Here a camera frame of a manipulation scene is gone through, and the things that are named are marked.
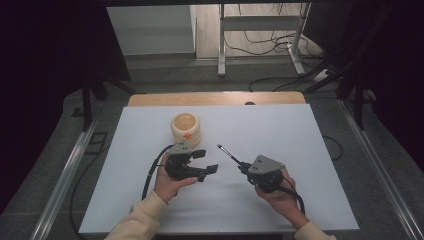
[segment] white tabletop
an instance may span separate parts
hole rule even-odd
[[[181,189],[161,217],[159,233],[279,233],[293,227],[263,199],[226,154],[253,162],[262,154],[284,163],[296,179],[306,215],[323,230],[358,229],[340,180],[308,104],[127,107],[119,121],[81,233],[108,233],[141,199],[146,175],[172,144],[172,118],[194,113],[206,156],[193,167],[219,164],[203,183]],[[150,188],[154,185],[152,178]]]

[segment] beige sleeve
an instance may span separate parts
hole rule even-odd
[[[106,239],[150,240],[159,228],[159,216],[167,206],[152,191],[143,201],[133,204],[130,214],[115,225]]]
[[[296,240],[336,240],[334,236],[326,235],[315,223],[309,221],[294,235]]]

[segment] dark background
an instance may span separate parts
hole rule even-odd
[[[3,212],[55,129],[64,98],[84,77],[96,85],[99,73],[129,75],[104,7],[11,1],[0,11]]]

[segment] human hand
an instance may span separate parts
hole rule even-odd
[[[286,168],[281,169],[281,173],[285,178],[281,186],[294,191],[295,189],[293,189],[293,187],[296,186],[295,180],[290,177]],[[297,206],[297,200],[292,195],[278,190],[272,193],[265,193],[258,187],[255,187],[255,191],[256,194],[267,201],[276,212],[289,220],[296,229],[300,229],[309,222],[309,219],[300,211]]]
[[[160,165],[165,165],[168,158],[169,155],[165,154],[162,157]],[[197,181],[197,177],[185,178],[181,181],[176,181],[168,175],[165,167],[159,166],[156,174],[156,183],[153,190],[160,197],[160,199],[162,199],[162,201],[168,203],[173,197],[175,197],[175,195],[177,195],[180,188],[192,185]]]

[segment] small cup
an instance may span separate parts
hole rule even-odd
[[[200,142],[200,122],[194,114],[181,113],[175,116],[171,121],[171,131],[175,143],[185,139],[194,148]]]

